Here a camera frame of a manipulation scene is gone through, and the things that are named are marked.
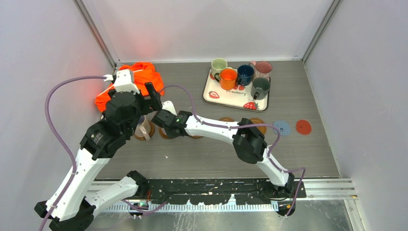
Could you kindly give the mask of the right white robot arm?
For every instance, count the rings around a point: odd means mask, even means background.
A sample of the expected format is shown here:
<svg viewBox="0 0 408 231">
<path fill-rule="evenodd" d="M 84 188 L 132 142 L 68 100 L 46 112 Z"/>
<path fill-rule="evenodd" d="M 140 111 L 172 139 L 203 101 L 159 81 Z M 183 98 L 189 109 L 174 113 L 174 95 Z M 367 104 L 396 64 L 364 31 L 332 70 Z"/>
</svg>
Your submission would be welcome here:
<svg viewBox="0 0 408 231">
<path fill-rule="evenodd" d="M 240 122 L 225 122 L 180 111 L 177 115 L 160 110 L 152 122 L 165 130 L 170 139 L 180 136 L 202 136 L 233 146 L 243 162 L 258 166 L 275 187 L 276 193 L 287 197 L 294 191 L 294 175 L 272 155 L 274 145 L 268 145 L 259 124 L 243 118 Z"/>
</svg>

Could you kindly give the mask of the blue coaster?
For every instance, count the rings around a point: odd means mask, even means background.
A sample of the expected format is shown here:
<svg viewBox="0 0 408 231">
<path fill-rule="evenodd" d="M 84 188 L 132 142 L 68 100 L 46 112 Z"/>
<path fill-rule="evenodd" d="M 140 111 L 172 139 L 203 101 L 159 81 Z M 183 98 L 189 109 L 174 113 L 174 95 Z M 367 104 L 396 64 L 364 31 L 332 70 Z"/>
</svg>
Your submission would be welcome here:
<svg viewBox="0 0 408 231">
<path fill-rule="evenodd" d="M 279 129 L 281 136 L 289 136 L 291 134 L 291 127 L 288 122 L 284 120 L 276 120 L 273 126 Z"/>
</svg>

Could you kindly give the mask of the white pink-handled mug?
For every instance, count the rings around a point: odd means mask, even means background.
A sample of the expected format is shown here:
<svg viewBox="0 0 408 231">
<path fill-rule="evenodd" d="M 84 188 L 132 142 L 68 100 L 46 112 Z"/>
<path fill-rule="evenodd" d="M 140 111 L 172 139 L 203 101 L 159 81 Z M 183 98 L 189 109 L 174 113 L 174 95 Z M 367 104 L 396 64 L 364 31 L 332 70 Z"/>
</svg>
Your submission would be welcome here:
<svg viewBox="0 0 408 231">
<path fill-rule="evenodd" d="M 151 131 L 152 128 L 148 119 L 144 115 L 142 115 L 135 129 L 134 137 L 138 140 L 149 140 L 151 138 Z"/>
</svg>

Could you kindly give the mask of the red coaster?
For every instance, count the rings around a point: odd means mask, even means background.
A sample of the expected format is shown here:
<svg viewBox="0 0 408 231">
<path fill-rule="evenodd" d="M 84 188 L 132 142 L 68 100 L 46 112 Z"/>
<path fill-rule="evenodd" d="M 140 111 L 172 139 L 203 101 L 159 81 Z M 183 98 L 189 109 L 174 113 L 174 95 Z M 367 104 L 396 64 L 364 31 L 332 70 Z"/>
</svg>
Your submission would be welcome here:
<svg viewBox="0 0 408 231">
<path fill-rule="evenodd" d="M 309 121 L 300 119 L 295 125 L 296 131 L 301 135 L 309 135 L 312 132 L 312 126 Z"/>
</svg>

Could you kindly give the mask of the dark blue mug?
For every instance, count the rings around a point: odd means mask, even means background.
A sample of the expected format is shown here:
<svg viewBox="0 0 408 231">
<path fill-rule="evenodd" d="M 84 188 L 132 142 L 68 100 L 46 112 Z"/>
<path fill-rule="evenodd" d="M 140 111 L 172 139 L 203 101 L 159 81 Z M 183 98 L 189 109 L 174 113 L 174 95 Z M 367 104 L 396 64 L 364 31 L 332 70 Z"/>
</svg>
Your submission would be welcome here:
<svg viewBox="0 0 408 231">
<path fill-rule="evenodd" d="M 237 68 L 237 82 L 241 86 L 247 86 L 251 83 L 254 76 L 254 69 L 247 64 L 241 65 Z"/>
</svg>

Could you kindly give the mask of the wooden coaster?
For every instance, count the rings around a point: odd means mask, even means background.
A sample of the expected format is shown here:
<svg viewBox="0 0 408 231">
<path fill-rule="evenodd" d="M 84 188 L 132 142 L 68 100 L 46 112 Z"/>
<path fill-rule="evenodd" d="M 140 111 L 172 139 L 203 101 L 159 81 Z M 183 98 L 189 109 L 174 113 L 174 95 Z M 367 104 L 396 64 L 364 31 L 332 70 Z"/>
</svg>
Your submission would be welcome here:
<svg viewBox="0 0 408 231">
<path fill-rule="evenodd" d="M 260 118 L 250 118 L 249 119 L 253 124 L 264 124 L 265 122 Z M 267 127 L 265 126 L 257 126 L 258 130 L 265 135 L 267 132 Z"/>
<path fill-rule="evenodd" d="M 230 117 L 222 117 L 219 119 L 219 121 L 223 121 L 223 122 L 234 122 L 235 120 L 230 118 Z"/>
<path fill-rule="evenodd" d="M 168 137 L 166 131 L 163 128 L 159 128 L 159 134 L 162 138 L 169 140 L 170 138 Z"/>
<path fill-rule="evenodd" d="M 193 138 L 193 139 L 200 139 L 200 138 L 202 138 L 203 136 L 189 136 L 189 137 L 191 137 L 191 138 Z"/>
<path fill-rule="evenodd" d="M 151 121 L 146 120 L 137 127 L 133 136 L 137 140 L 145 141 L 150 140 L 154 133 L 155 133 L 154 124 Z"/>
</svg>

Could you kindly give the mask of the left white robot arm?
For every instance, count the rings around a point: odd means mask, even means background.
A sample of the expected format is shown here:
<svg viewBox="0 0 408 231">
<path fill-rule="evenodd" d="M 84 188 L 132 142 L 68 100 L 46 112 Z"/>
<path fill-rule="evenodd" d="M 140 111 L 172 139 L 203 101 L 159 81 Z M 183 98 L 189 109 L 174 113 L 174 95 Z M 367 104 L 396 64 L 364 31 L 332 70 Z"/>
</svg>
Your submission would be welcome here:
<svg viewBox="0 0 408 231">
<path fill-rule="evenodd" d="M 88 189 L 117 150 L 134 135 L 142 116 L 162 109 L 159 92 L 147 82 L 144 96 L 134 84 L 115 86 L 108 96 L 102 119 L 91 125 L 80 142 L 72 167 L 54 195 L 38 202 L 35 212 L 48 221 L 53 231 L 83 231 L 107 207 L 125 198 L 141 199 L 148 192 L 148 181 L 133 170 L 118 183 L 96 193 Z"/>
</svg>

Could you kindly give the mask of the dark green mug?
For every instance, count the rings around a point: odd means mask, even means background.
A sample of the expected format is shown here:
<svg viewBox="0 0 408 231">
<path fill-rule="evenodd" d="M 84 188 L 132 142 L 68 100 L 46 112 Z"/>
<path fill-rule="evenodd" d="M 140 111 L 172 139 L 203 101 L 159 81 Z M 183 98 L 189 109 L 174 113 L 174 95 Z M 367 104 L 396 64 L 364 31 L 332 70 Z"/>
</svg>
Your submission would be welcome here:
<svg viewBox="0 0 408 231">
<path fill-rule="evenodd" d="M 263 100 L 270 90 L 270 81 L 267 78 L 258 77 L 252 82 L 251 96 L 254 100 Z"/>
</svg>

